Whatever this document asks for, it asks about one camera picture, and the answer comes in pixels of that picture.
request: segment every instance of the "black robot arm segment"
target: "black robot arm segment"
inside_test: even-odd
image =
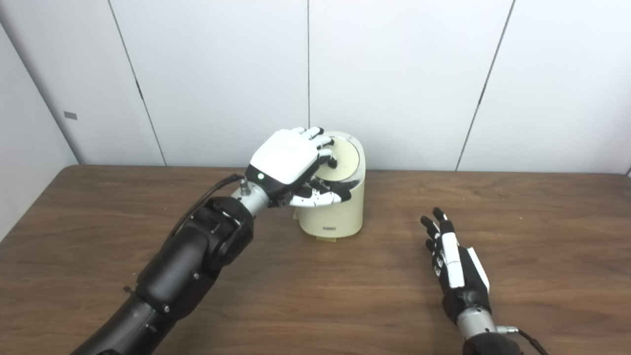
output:
[[[245,197],[247,203],[251,198]],[[138,275],[136,290],[72,355],[149,355],[211,289],[221,269],[252,240],[252,212],[234,197],[192,211]]]

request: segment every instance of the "round lid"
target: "round lid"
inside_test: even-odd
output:
[[[357,148],[348,140],[333,137],[334,145],[325,148],[331,149],[338,159],[338,166],[332,169],[327,164],[320,165],[315,175],[327,181],[342,181],[350,178],[359,166],[359,153]]]

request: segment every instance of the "cable connector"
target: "cable connector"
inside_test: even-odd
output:
[[[517,327],[511,327],[508,325],[498,325],[497,332],[499,334],[516,334],[519,333],[519,329]]]
[[[247,184],[245,177],[239,180],[239,186],[241,187],[241,196],[250,196],[252,191],[250,191],[250,186]]]

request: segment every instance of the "white robotic hand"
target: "white robotic hand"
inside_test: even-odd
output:
[[[321,164],[337,166],[335,154],[325,148],[334,141],[323,132],[319,127],[282,129],[254,153],[245,176],[264,190],[270,207],[318,207],[351,198],[348,189],[319,184],[314,177]]]

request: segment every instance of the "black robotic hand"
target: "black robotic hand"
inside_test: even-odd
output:
[[[436,207],[432,213],[439,221],[438,225],[427,216],[421,217],[421,223],[430,237],[425,246],[432,252],[432,266],[444,294],[442,306],[445,313],[454,323],[468,308],[480,308],[490,314],[490,285],[475,250],[460,246],[454,225],[443,211]]]
[[[454,225],[443,211],[436,207],[433,215],[438,225],[421,217],[429,235],[425,245],[432,252],[432,266],[442,288],[442,307],[466,339],[463,354],[521,355],[517,344],[500,334],[510,332],[508,327],[496,327],[491,318],[490,285],[475,251],[460,246]]]

